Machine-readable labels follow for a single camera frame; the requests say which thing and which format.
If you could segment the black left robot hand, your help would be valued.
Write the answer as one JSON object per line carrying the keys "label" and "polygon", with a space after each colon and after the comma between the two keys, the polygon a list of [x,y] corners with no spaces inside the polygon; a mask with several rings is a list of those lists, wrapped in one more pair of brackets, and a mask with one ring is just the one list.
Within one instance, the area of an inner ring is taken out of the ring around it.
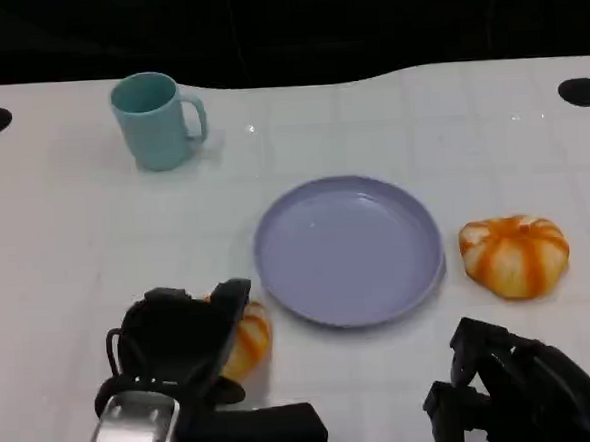
{"label": "black left robot hand", "polygon": [[223,369],[250,289],[251,281],[239,278],[219,283],[207,300],[176,288],[146,292],[107,332],[112,390],[164,394],[186,407],[241,403],[243,386]]}

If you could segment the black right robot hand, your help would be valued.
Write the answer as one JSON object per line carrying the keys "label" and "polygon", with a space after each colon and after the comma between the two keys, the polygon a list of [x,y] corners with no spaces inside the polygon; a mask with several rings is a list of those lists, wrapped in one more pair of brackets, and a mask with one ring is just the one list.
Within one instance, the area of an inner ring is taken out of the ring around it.
{"label": "black right robot hand", "polygon": [[450,347],[451,380],[423,404],[435,442],[590,442],[590,376],[558,348],[466,317]]}

